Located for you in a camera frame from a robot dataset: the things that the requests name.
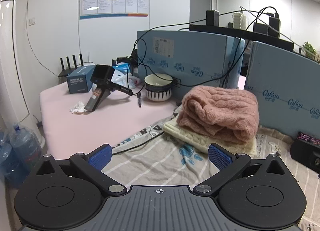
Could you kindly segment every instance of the blue box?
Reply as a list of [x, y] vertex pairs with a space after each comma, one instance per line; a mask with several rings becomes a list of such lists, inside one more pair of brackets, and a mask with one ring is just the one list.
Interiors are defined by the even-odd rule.
[[261, 42], [251, 46], [245, 89], [259, 103], [260, 124], [294, 140], [298, 133], [320, 138], [320, 65]]
[[[140, 38], [145, 31], [138, 31]], [[196, 31], [153, 30], [142, 37], [147, 45], [144, 64], [154, 73], [164, 73], [174, 77], [181, 84], [194, 85], [218, 78], [230, 68], [239, 42], [238, 38], [214, 33]], [[244, 49], [242, 39], [236, 55], [236, 60]], [[138, 42], [138, 56], [143, 58], [146, 47], [142, 40]], [[230, 72], [225, 82], [225, 88], [237, 88], [242, 57]], [[145, 68], [138, 67], [139, 78], [146, 77]], [[174, 85], [172, 95], [182, 100], [191, 87]], [[222, 79], [205, 83], [219, 87]]]
[[86, 93], [92, 87], [90, 81], [95, 65], [78, 67], [67, 76], [69, 93]]

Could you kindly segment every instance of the cable knit sweater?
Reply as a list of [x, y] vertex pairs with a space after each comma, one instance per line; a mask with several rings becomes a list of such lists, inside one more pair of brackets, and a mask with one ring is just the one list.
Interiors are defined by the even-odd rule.
[[258, 130], [257, 98], [246, 90], [199, 85], [183, 97], [177, 122], [202, 135], [247, 142]]

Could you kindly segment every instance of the pen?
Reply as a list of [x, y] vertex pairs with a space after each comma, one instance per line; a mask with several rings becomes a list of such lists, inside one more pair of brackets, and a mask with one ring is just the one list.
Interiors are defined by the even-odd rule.
[[137, 94], [137, 97], [138, 97], [138, 105], [141, 108], [141, 93], [140, 92]]

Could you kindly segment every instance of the potted plant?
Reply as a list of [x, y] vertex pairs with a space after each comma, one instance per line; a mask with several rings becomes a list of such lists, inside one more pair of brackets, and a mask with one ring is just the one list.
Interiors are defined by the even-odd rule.
[[311, 59], [317, 63], [320, 63], [320, 57], [319, 57], [316, 49], [308, 41], [303, 44], [302, 49], [305, 53], [306, 58]]

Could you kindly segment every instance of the gray ribbed plate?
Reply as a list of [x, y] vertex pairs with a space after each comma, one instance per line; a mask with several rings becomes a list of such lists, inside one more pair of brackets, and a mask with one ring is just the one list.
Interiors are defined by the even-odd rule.
[[[22, 231], [31, 231], [28, 227]], [[107, 199], [91, 220], [68, 231], [248, 231], [227, 219], [209, 197], [192, 194], [187, 186], [133, 186]], [[298, 231], [296, 226], [284, 229]]]

